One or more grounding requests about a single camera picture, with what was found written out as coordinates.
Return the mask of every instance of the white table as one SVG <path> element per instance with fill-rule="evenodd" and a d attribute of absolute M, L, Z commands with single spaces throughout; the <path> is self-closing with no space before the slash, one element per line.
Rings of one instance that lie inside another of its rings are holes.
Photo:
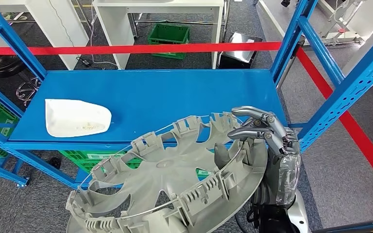
<path fill-rule="evenodd" d="M 94 0 L 94 7 L 109 45 L 133 45 L 129 13 L 213 14 L 211 43 L 219 43 L 223 0 Z M 130 54 L 113 54 L 115 62 L 125 68 Z M 218 52 L 212 53 L 215 69 Z"/>
<path fill-rule="evenodd" d="M 0 0 L 0 12 L 31 13 L 54 47 L 86 46 L 89 38 L 72 2 L 70 0 L 51 0 L 51 3 L 62 19 L 65 28 L 49 0 Z M 0 47 L 7 47 L 6 42 L 1 37 Z M 69 70 L 75 68 L 78 62 L 77 56 L 80 55 L 59 55 Z"/>

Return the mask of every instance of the black box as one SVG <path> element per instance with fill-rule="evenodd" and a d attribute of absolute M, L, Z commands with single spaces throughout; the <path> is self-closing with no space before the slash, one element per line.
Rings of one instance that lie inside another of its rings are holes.
<path fill-rule="evenodd" d="M 230 43 L 261 42 L 262 39 L 253 35 L 235 32 L 229 39 Z M 221 52 L 220 69 L 250 69 L 256 51 L 229 51 Z"/>

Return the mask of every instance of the silver robotic hand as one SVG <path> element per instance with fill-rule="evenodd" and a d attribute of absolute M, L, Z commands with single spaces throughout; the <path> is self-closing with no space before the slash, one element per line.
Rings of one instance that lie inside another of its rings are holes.
<path fill-rule="evenodd" d="M 284 127 L 274 113 L 251 106 L 233 108 L 237 117 L 249 118 L 240 128 L 232 130 L 228 137 L 242 141 L 264 139 L 269 146 L 269 164 L 265 178 L 263 204 L 289 205 L 294 201 L 301 165 L 300 147 L 296 134 Z"/>

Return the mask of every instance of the blue metal shelf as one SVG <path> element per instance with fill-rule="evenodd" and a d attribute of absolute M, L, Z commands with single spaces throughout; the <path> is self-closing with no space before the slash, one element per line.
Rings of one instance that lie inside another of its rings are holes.
<path fill-rule="evenodd" d="M 52 137 L 45 127 L 45 99 L 104 106 L 112 113 L 111 126 L 107 132 L 89 136 Z M 49 71 L 8 142 L 127 146 L 140 135 L 186 116 L 222 113 L 239 105 L 272 111 L 286 123 L 269 70 Z"/>
<path fill-rule="evenodd" d="M 20 122 L 10 138 L 0 134 L 0 148 L 60 182 L 76 188 L 76 181 L 27 150 L 121 149 L 140 135 L 189 115 L 230 111 L 252 105 L 273 111 L 285 123 L 275 86 L 304 33 L 336 90 L 305 123 L 299 133 L 301 151 L 307 149 L 373 85 L 373 46 L 345 77 L 308 23 L 318 0 L 300 0 L 270 70 L 111 70 L 46 71 L 0 14 L 0 35 L 42 86 L 25 114 L 0 93 L 0 102 Z M 105 133 L 54 138 L 45 128 L 44 99 L 78 99 L 107 107 L 113 124 Z M 0 177 L 26 179 L 0 167 Z"/>

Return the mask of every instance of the red rope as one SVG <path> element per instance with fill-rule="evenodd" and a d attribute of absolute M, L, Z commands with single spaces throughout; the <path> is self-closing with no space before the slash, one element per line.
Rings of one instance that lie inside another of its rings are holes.
<path fill-rule="evenodd" d="M 318 90 L 322 93 L 324 98 L 327 99 L 332 94 L 331 86 L 317 70 L 304 50 L 298 50 L 297 57 L 298 59 L 300 59 L 300 62 L 304 66 L 307 73 L 310 75 Z M 373 143 L 371 142 L 371 140 L 365 135 L 362 128 L 358 125 L 358 123 L 348 111 L 342 114 L 339 117 L 339 120 L 341 121 L 351 138 L 354 140 L 358 148 L 367 158 L 368 162 L 370 162 L 370 165 L 373 167 Z"/>
<path fill-rule="evenodd" d="M 181 45 L 122 45 L 87 47 L 28 47 L 34 55 L 112 54 L 157 52 L 214 52 L 214 51 L 269 51 L 278 50 L 281 42 L 181 44 Z M 10 47 L 0 47 L 0 55 L 14 55 Z"/>

